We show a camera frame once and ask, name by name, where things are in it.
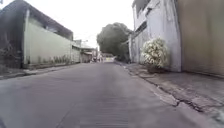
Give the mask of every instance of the road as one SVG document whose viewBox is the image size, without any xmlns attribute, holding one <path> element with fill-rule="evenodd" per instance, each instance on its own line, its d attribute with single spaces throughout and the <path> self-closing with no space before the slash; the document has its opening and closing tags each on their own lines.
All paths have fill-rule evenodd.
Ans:
<svg viewBox="0 0 224 128">
<path fill-rule="evenodd" d="M 0 81 L 6 128 L 199 128 L 113 63 Z"/>
</svg>

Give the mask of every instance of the white flower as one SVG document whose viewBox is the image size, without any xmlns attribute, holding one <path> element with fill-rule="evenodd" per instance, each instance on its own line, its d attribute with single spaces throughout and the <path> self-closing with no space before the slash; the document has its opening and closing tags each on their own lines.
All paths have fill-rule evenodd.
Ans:
<svg viewBox="0 0 224 128">
<path fill-rule="evenodd" d="M 145 42 L 142 49 L 142 56 L 146 64 L 152 64 L 161 68 L 164 67 L 167 64 L 168 58 L 165 41 L 156 38 Z"/>
</svg>

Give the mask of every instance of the house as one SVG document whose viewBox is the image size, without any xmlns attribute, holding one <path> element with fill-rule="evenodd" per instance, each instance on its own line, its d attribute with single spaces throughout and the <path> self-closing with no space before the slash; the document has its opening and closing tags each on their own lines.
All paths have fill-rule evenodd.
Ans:
<svg viewBox="0 0 224 128">
<path fill-rule="evenodd" d="M 89 63 L 92 59 L 97 58 L 97 49 L 89 47 L 88 45 L 81 45 L 81 63 Z"/>
<path fill-rule="evenodd" d="M 29 68 L 79 62 L 76 47 L 80 46 L 71 30 L 23 0 L 13 1 L 0 12 L 1 65 Z"/>
<path fill-rule="evenodd" d="M 173 0 L 135 0 L 135 34 L 130 39 L 130 51 L 134 62 L 143 62 L 141 49 L 151 38 L 160 37 L 166 41 L 170 52 L 170 70 L 181 71 L 181 44 Z"/>
<path fill-rule="evenodd" d="M 132 61 L 141 62 L 146 40 L 161 37 L 170 52 L 170 70 L 224 76 L 224 1 L 135 0 L 132 7 Z"/>
</svg>

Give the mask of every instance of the wall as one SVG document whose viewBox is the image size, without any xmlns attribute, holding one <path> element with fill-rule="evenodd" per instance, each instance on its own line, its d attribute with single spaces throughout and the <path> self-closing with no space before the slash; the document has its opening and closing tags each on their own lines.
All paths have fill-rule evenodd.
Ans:
<svg viewBox="0 0 224 128">
<path fill-rule="evenodd" d="M 152 0 L 148 7 L 147 29 L 150 38 L 166 41 L 170 53 L 170 69 L 181 71 L 181 43 L 176 9 L 173 0 Z"/>
<path fill-rule="evenodd" d="M 25 11 L 21 1 L 14 1 L 0 11 L 0 65 L 22 67 Z"/>
<path fill-rule="evenodd" d="M 224 76 L 224 1 L 177 0 L 183 69 Z"/>
<path fill-rule="evenodd" d="M 137 10 L 136 10 L 136 5 L 133 7 L 133 14 L 134 14 L 134 26 L 135 26 L 135 30 L 137 30 L 143 22 L 146 21 L 146 17 L 145 17 L 145 10 L 141 11 L 139 13 L 139 16 L 137 16 Z"/>
<path fill-rule="evenodd" d="M 24 36 L 24 64 L 62 63 L 64 61 L 77 61 L 79 52 L 72 49 L 72 41 L 41 28 L 29 21 L 27 13 Z"/>
<path fill-rule="evenodd" d="M 129 53 L 132 62 L 143 63 L 144 58 L 141 56 L 141 49 L 146 41 L 149 40 L 147 28 L 140 31 L 135 37 L 129 39 Z"/>
</svg>

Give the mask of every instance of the curb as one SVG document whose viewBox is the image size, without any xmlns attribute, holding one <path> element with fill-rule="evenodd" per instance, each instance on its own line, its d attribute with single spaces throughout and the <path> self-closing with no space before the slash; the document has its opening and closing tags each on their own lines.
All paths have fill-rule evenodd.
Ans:
<svg viewBox="0 0 224 128">
<path fill-rule="evenodd" d="M 9 74 L 9 75 L 3 75 L 0 76 L 0 80 L 6 80 L 6 79 L 11 79 L 11 78 L 16 78 L 16 77 L 25 77 L 25 76 L 32 76 L 32 75 L 39 75 L 39 74 L 45 74 L 45 73 L 49 73 L 49 72 L 54 72 L 54 71 L 59 71 L 59 70 L 63 70 L 63 69 L 67 69 L 70 68 L 71 66 L 67 66 L 67 67 L 63 67 L 60 69 L 51 69 L 51 70 L 44 70 L 44 71 L 23 71 L 20 73 L 14 73 L 14 74 Z"/>
<path fill-rule="evenodd" d="M 137 76 L 140 79 L 143 79 L 145 82 L 150 83 L 154 87 L 148 87 L 159 99 L 162 101 L 179 108 L 180 112 L 186 115 L 187 118 L 198 124 L 202 128 L 223 128 L 223 125 L 221 125 L 221 122 L 214 119 L 209 118 L 209 116 L 206 116 L 204 114 L 202 108 L 198 107 L 196 104 L 191 103 L 190 101 L 185 100 L 179 100 L 175 98 L 172 94 L 167 92 L 163 87 L 159 86 L 158 84 L 148 81 L 144 77 L 141 77 L 139 74 L 135 74 L 130 69 L 125 68 L 130 74 L 134 74 L 134 76 Z"/>
</svg>

